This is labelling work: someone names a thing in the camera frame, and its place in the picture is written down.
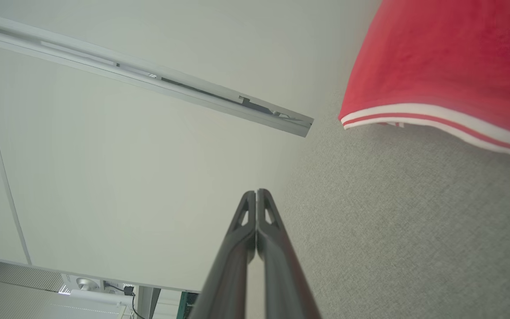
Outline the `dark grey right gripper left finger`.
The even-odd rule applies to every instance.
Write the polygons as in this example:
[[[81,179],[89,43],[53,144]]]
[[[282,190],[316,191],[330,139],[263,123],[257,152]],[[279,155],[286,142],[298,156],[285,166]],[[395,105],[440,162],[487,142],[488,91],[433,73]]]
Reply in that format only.
[[[243,194],[191,319],[244,319],[247,267],[255,254],[256,194]]]

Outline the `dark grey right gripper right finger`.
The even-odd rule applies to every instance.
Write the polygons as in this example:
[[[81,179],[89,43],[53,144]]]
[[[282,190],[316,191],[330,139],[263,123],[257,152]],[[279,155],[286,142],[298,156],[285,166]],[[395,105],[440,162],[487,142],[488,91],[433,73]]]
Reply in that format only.
[[[269,190],[257,191],[257,251],[264,263],[267,319],[320,319],[317,303]]]

